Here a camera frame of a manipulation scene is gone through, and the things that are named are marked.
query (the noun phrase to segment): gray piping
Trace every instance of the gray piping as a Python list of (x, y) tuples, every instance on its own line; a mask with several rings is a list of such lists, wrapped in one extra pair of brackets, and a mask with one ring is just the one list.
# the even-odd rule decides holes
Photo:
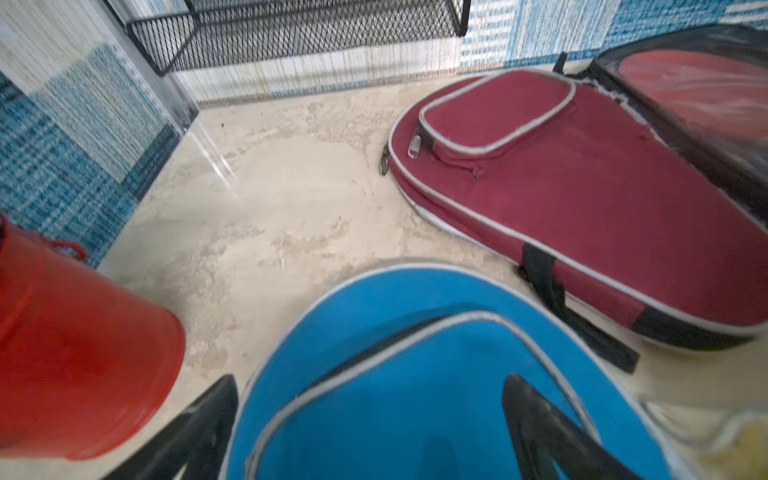
[(292, 416), (294, 413), (299, 411), (301, 408), (308, 405), (313, 400), (318, 399), (319, 397), (324, 396), (328, 392), (339, 388), (340, 386), (357, 378), (358, 376), (361, 376), (362, 374), (368, 372), (374, 367), (381, 365), (388, 359), (392, 358), (393, 356), (396, 356), (397, 354), (403, 352), (404, 350), (420, 343), (425, 339), (428, 339), (430, 336), (434, 336), (435, 334), (440, 333), (443, 330), (447, 330), (449, 328), (452, 328), (453, 326), (457, 326), (462, 323), (470, 323), (470, 322), (477, 322), (477, 321), (493, 322), (503, 327), (506, 327), (510, 332), (512, 332), (513, 335), (515, 335), (521, 342), (523, 342), (523, 344), (525, 344), (525, 346), (528, 347), (529, 350), (531, 350), (531, 353), (534, 354), (536, 359), (538, 359), (538, 361), (541, 362), (544, 368), (549, 372), (552, 379), (555, 381), (555, 383), (557, 383), (560, 390), (562, 390), (566, 399), (568, 399), (571, 406), (573, 406), (574, 411), (576, 411), (576, 415), (581, 421), (581, 424), (584, 426), (584, 430), (586, 431), (586, 433), (590, 437), (592, 437), (592, 439), (594, 439), (596, 442), (598, 443), (600, 442), (600, 435), (598, 433), (598, 429), (595, 426), (594, 422), (592, 421), (592, 418), (587, 413), (587, 410), (584, 407), (584, 404), (581, 403), (581, 400), (579, 399), (578, 395), (573, 390), (573, 387), (571, 387), (571, 384), (568, 383), (568, 380), (565, 378), (565, 376), (563, 376), (560, 370), (558, 370), (558, 367), (554, 365), (554, 363), (549, 359), (549, 357), (547, 357), (547, 354), (536, 344), (536, 342), (534, 342), (534, 340), (530, 336), (528, 336), (527, 333), (522, 331), (512, 321), (496, 313), (467, 312), (467, 313), (451, 316), (447, 319), (440, 320), (439, 322), (433, 323), (432, 325), (419, 330), (413, 335), (408, 336), (404, 340), (382, 350), (381, 352), (375, 354), (374, 356), (371, 356), (370, 358), (365, 359), (362, 362), (354, 365), (353, 367), (341, 372), (339, 375), (331, 377), (325, 382), (322, 382), (319, 385), (314, 386), (313, 388), (307, 390), (306, 392), (302, 393), (301, 395), (293, 399), (288, 405), (283, 407), (283, 409), (280, 410), (270, 420), (270, 422), (266, 425), (266, 427), (264, 427), (264, 430), (261, 431), (261, 434), (259, 435), (259, 438), (257, 439), (255, 446), (253, 447), (253, 453), (248, 459), (248, 463), (246, 466), (246, 478), (248, 480), (256, 480), (257, 472), (259, 469), (259, 461), (261, 459), (261, 455), (263, 454), (264, 449), (266, 448), (266, 444), (272, 438), (272, 436), (277, 431), (277, 429), (288, 418), (290, 418), (290, 416)]
[[(513, 259), (507, 257), (506, 255), (503, 255), (503, 254), (497, 252), (496, 250), (493, 250), (488, 245), (480, 243), (477, 240), (475, 240), (474, 238), (472, 238), (469, 235), (467, 235), (466, 233), (456, 229), (450, 223), (446, 222), (442, 218), (438, 217), (437, 215), (435, 215), (431, 211), (427, 210), (426, 208), (422, 207), (421, 205), (419, 205), (415, 201), (413, 201), (413, 199), (411, 199), (411, 197), (409, 197), (406, 194), (406, 192), (403, 191), (402, 188), (400, 188), (399, 185), (397, 187), (400, 190), (400, 193), (402, 194), (402, 196), (411, 205), (411, 207), (413, 207), (413, 210), (416, 210), (416, 213), (418, 213), (421, 218), (423, 218), (424, 220), (430, 222), (436, 228), (439, 228), (440, 230), (444, 230), (445, 232), (450, 233), (451, 235), (456, 235), (458, 238), (460, 238), (460, 239), (462, 239), (462, 240), (464, 240), (466, 242), (469, 242), (472, 245), (475, 245), (476, 247), (480, 247), (480, 248), (482, 248), (483, 250), (485, 250), (488, 253), (492, 253), (492, 254), (496, 255), (497, 257), (501, 257), (504, 260), (507, 260), (508, 262), (512, 263), (512, 265), (515, 265), (515, 266), (520, 265), (519, 263), (515, 262)], [(575, 301), (576, 303), (578, 303), (579, 305), (583, 306), (585, 309), (589, 310), (594, 315), (599, 316), (600, 318), (606, 319), (606, 320), (612, 322), (614, 325), (620, 326), (625, 332), (627, 332), (627, 334), (629, 336), (637, 337), (638, 339), (642, 339), (643, 341), (646, 341), (646, 342), (649, 342), (649, 343), (653, 343), (654, 345), (658, 345), (658, 346), (663, 347), (665, 349), (674, 350), (674, 351), (679, 352), (679, 353), (684, 354), (684, 355), (702, 356), (702, 355), (716, 355), (717, 354), (717, 352), (694, 352), (693, 350), (687, 350), (687, 349), (684, 349), (684, 348), (680, 348), (679, 346), (668, 345), (666, 343), (660, 342), (660, 341), (652, 339), (650, 337), (642, 336), (641, 334), (635, 333), (632, 330), (627, 329), (623, 325), (620, 325), (619, 323), (616, 322), (616, 320), (610, 318), (605, 313), (602, 313), (600, 310), (594, 308), (592, 305), (590, 305), (589, 303), (583, 301), (579, 297), (575, 296), (573, 293), (565, 292), (565, 296), (568, 299), (571, 299), (571, 300)]]
[(243, 410), (245, 409), (245, 405), (248, 403), (248, 399), (253, 393), (253, 388), (259, 382), (261, 373), (266, 368), (267, 363), (269, 363), (269, 361), (274, 356), (275, 352), (283, 345), (286, 339), (291, 335), (291, 333), (293, 333), (295, 328), (297, 328), (298, 325), (300, 325), (301, 322), (303, 322), (304, 319), (307, 318), (309, 314), (315, 311), (315, 309), (319, 305), (324, 303), (330, 297), (336, 295), (341, 290), (344, 290), (345, 288), (353, 285), (354, 283), (363, 281), (372, 276), (382, 275), (384, 273), (399, 272), (402, 270), (417, 270), (417, 269), (460, 273), (461, 275), (467, 275), (472, 278), (482, 280), (486, 283), (489, 283), (490, 285), (495, 286), (496, 288), (499, 288), (500, 290), (505, 291), (508, 295), (513, 296), (518, 301), (523, 302), (528, 307), (532, 308), (533, 310), (536, 310), (536, 312), (538, 312), (539, 315), (543, 316), (549, 322), (552, 322), (552, 324), (558, 327), (564, 335), (566, 335), (569, 339), (571, 339), (571, 341), (581, 349), (581, 351), (593, 362), (593, 364), (597, 366), (597, 368), (602, 372), (602, 374), (608, 379), (608, 381), (614, 386), (614, 388), (621, 394), (621, 396), (624, 398), (624, 401), (630, 406), (630, 408), (635, 413), (635, 415), (637, 415), (637, 417), (643, 422), (643, 425), (645, 425), (645, 428), (648, 430), (650, 435), (654, 438), (654, 440), (656, 440), (656, 442), (658, 442), (662, 452), (664, 453), (664, 458), (667, 460), (667, 464), (670, 467), (670, 472), (672, 473), (673, 477), (681, 478), (681, 479), (684, 478), (686, 480), (689, 480), (689, 479), (697, 480), (699, 478), (695, 474), (695, 468), (692, 468), (688, 464), (685, 458), (683, 458), (683, 456), (676, 450), (676, 448), (672, 446), (672, 444), (670, 443), (670, 440), (664, 435), (664, 433), (656, 426), (656, 424), (651, 419), (648, 418), (648, 415), (645, 413), (645, 411), (640, 407), (640, 405), (638, 405), (637, 400), (622, 385), (619, 384), (615, 376), (620, 375), (620, 373), (615, 372), (614, 370), (609, 370), (608, 367), (605, 365), (605, 362), (600, 358), (598, 358), (598, 356), (595, 355), (594, 352), (592, 352), (589, 349), (587, 344), (584, 343), (584, 340), (582, 340), (580, 336), (576, 335), (576, 333), (574, 333), (572, 329), (568, 328), (563, 323), (562, 320), (552, 315), (552, 313), (549, 310), (545, 309), (541, 304), (536, 303), (534, 300), (530, 299), (523, 293), (512, 289), (509, 285), (506, 285), (502, 282), (494, 280), (486, 275), (482, 275), (473, 270), (469, 270), (460, 266), (446, 265), (444, 263), (416, 262), (416, 263), (400, 263), (397, 265), (373, 268), (371, 270), (367, 270), (365, 272), (352, 276), (347, 280), (344, 280), (343, 282), (339, 283), (332, 289), (325, 292), (320, 298), (315, 300), (315, 302), (309, 308), (307, 308), (298, 319), (296, 319), (296, 322), (294, 322), (293, 325), (291, 325), (291, 327), (280, 337), (280, 339), (277, 340), (277, 342), (275, 342), (272, 345), (272, 348), (270, 349), (270, 351), (262, 357), (259, 366), (256, 368), (256, 371), (253, 372), (253, 375), (248, 379), (248, 382), (243, 388), (243, 393), (240, 396), (241, 401), (237, 406), (237, 414), (235, 415), (235, 425), (232, 429), (232, 440), (230, 440), (230, 442), (227, 444), (227, 451), (224, 454), (224, 460), (222, 461), (222, 466), (221, 466), (221, 470), (219, 471), (218, 480), (227, 480), (227, 478), (229, 477), (229, 464), (230, 464), (231, 455), (232, 455), (232, 445), (234, 444), (234, 439), (237, 433), (239, 432), (238, 425), (240, 424), (240, 418), (243, 416)]
[(479, 214), (478, 212), (475, 212), (474, 210), (470, 210), (469, 208), (465, 207), (464, 205), (460, 204), (459, 202), (453, 200), (452, 198), (449, 198), (445, 196), (444, 194), (441, 194), (437, 190), (432, 189), (431, 187), (427, 186), (423, 182), (421, 182), (419, 179), (417, 179), (400, 161), (399, 157), (395, 153), (395, 148), (392, 146), (392, 136), (395, 133), (395, 129), (400, 124), (402, 119), (405, 117), (405, 115), (410, 112), (414, 106), (416, 106), (421, 100), (417, 100), (414, 102), (410, 107), (408, 107), (402, 115), (400, 115), (400, 118), (397, 119), (395, 122), (395, 126), (392, 127), (392, 130), (389, 132), (389, 140), (387, 141), (387, 145), (389, 146), (389, 154), (392, 156), (392, 159), (397, 164), (398, 168), (402, 172), (403, 175), (406, 176), (408, 179), (408, 182), (416, 188), (416, 190), (419, 190), (423, 194), (436, 198), (437, 200), (440, 200), (444, 204), (449, 205), (451, 208), (454, 208), (471, 218), (476, 219), (477, 221), (483, 223), (484, 225), (487, 225), (488, 227), (493, 228), (494, 230), (497, 230), (498, 232), (503, 233), (504, 235), (507, 235), (508, 237), (517, 238), (519, 240), (522, 240), (523, 242), (530, 243), (531, 245), (537, 247), (539, 250), (543, 250), (544, 252), (549, 253), (553, 257), (560, 260), (562, 263), (565, 263), (566, 265), (576, 269), (579, 272), (582, 272), (584, 275), (590, 276), (594, 278), (595, 280), (605, 283), (606, 285), (610, 286), (611, 288), (614, 288), (628, 296), (631, 296), (635, 298), (636, 300), (640, 300), (642, 303), (645, 303), (648, 306), (652, 306), (656, 310), (659, 310), (660, 312), (666, 313), (667, 315), (673, 316), (679, 320), (683, 320), (684, 322), (688, 322), (692, 325), (699, 326), (700, 328), (703, 328), (705, 330), (709, 330), (711, 332), (718, 332), (718, 333), (727, 333), (729, 335), (734, 336), (750, 336), (750, 335), (756, 335), (763, 332), (768, 332), (768, 321), (765, 319), (762, 321), (762, 323), (756, 324), (756, 325), (750, 325), (750, 326), (733, 326), (733, 325), (726, 325), (723, 323), (717, 323), (713, 322), (711, 320), (703, 319), (699, 316), (691, 315), (690, 313), (684, 312), (682, 310), (676, 309), (673, 306), (669, 306), (666, 303), (662, 303), (659, 300), (656, 300), (655, 298), (646, 295), (645, 293), (642, 293), (628, 285), (625, 285), (617, 280), (614, 280), (610, 278), (607, 275), (604, 275), (603, 273), (600, 273), (596, 270), (591, 269), (590, 267), (583, 265), (579, 263), (576, 260), (573, 260), (570, 257), (567, 257), (563, 253), (558, 252), (554, 248), (550, 247), (549, 245), (546, 245), (545, 243), (542, 243), (538, 240), (536, 240), (533, 237), (530, 237), (528, 235), (525, 235), (524, 233), (518, 232), (517, 230), (514, 230), (502, 223), (499, 223), (495, 220), (492, 220), (485, 215)]
[[(522, 68), (520, 71), (532, 71), (531, 69)], [(515, 138), (520, 137), (522, 135), (527, 134), (529, 131), (533, 130), (534, 128), (538, 127), (539, 125), (543, 124), (550, 118), (552, 118), (554, 115), (556, 115), (560, 110), (565, 108), (565, 105), (568, 104), (571, 100), (573, 100), (574, 95), (576, 95), (576, 84), (571, 81), (570, 79), (563, 77), (559, 74), (551, 73), (548, 71), (535, 71), (536, 74), (544, 74), (548, 77), (553, 77), (558, 79), (559, 81), (562, 81), (563, 83), (570, 85), (571, 90), (568, 91), (568, 95), (565, 96), (565, 98), (557, 105), (554, 106), (551, 110), (547, 111), (540, 117), (534, 118), (533, 120), (529, 121), (527, 124), (523, 124), (520, 127), (517, 127), (512, 133), (507, 135), (506, 137), (503, 137), (493, 143), (484, 145), (482, 147), (469, 147), (468, 145), (462, 145), (457, 144), (454, 141), (450, 141), (448, 138), (444, 137), (440, 133), (438, 133), (435, 128), (427, 122), (426, 118), (424, 117), (424, 113), (444, 104), (447, 101), (450, 101), (454, 98), (457, 98), (468, 91), (474, 90), (475, 88), (486, 84), (490, 82), (491, 80), (496, 79), (497, 77), (508, 73), (508, 71), (503, 71), (498, 74), (492, 74), (488, 75), (485, 78), (482, 78), (481, 80), (477, 80), (475, 82), (472, 82), (471, 84), (467, 85), (466, 87), (459, 88), (457, 91), (453, 91), (443, 97), (438, 98), (437, 100), (429, 102), (427, 105), (425, 105), (421, 111), (419, 111), (419, 123), (424, 127), (427, 132), (432, 135), (433, 138), (435, 138), (437, 141), (439, 141), (441, 144), (444, 144), (446, 147), (461, 152), (463, 154), (467, 155), (483, 155), (487, 154), (488, 152), (494, 151), (497, 148), (500, 148), (504, 146), (505, 144), (508, 144), (509, 142), (513, 141)]]

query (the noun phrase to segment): red bucket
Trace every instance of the red bucket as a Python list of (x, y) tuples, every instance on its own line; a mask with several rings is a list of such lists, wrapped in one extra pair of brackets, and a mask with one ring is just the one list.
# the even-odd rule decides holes
[(85, 266), (82, 247), (2, 217), (0, 231), (0, 456), (101, 455), (165, 400), (184, 329)]

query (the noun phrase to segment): black mesh shelf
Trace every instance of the black mesh shelf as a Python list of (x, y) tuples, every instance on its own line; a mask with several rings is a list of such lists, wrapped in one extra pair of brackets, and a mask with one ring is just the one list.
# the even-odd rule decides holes
[(187, 0), (127, 22), (155, 73), (464, 36), (470, 0)]

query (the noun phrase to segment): red bag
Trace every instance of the red bag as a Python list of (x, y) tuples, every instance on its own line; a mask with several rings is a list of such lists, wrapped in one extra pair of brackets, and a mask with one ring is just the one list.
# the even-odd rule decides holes
[(594, 83), (462, 80), (408, 109), (388, 148), (422, 216), (524, 266), (548, 308), (627, 371), (637, 354), (567, 309), (565, 291), (687, 349), (766, 328), (768, 233)]

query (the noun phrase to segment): marble floor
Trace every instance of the marble floor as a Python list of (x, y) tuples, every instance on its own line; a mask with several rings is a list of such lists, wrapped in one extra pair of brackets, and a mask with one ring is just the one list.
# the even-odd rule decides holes
[[(227, 182), (187, 135), (100, 271), (174, 311), (187, 331), (179, 380), (129, 442), (88, 462), (0, 460), (0, 478), (100, 478), (225, 373), (242, 388), (318, 296), (383, 263), (454, 263), (532, 291), (510, 264), (437, 230), (401, 197), (379, 156), (395, 119), (451, 79), (205, 110)], [(583, 312), (642, 355), (635, 395), (711, 409), (765, 405), (768, 338), (692, 355), (646, 343)]]

